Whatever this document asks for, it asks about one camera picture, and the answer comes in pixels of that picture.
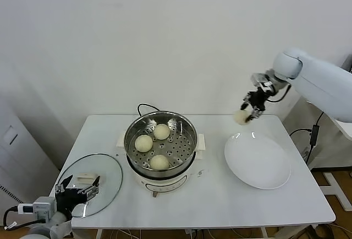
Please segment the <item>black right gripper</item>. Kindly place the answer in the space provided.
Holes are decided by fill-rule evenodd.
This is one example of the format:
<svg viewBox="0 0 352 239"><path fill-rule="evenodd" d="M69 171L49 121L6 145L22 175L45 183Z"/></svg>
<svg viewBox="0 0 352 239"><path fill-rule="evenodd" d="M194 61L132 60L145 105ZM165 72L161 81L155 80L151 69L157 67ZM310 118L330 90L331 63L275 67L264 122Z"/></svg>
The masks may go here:
<svg viewBox="0 0 352 239"><path fill-rule="evenodd" d="M241 110L245 110L249 105L252 107L252 112L248 116L247 120L252 121L253 119L261 116L261 110L265 110L265 102L268 99L268 94L261 88L257 88L256 91L248 92L249 98L245 98Z"/></svg>

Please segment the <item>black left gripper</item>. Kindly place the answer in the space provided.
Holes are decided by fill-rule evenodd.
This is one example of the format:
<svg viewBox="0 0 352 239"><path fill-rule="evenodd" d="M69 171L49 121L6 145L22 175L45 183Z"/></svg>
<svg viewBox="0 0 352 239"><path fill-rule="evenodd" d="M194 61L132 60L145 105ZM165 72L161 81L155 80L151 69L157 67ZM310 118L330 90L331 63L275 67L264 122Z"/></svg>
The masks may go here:
<svg viewBox="0 0 352 239"><path fill-rule="evenodd" d="M72 178L73 175L70 175L54 187L57 211L67 219L72 218L72 211L77 205L86 203L87 198L92 198L99 192L100 185L100 176L98 176L91 185L81 190L66 189Z"/></svg>

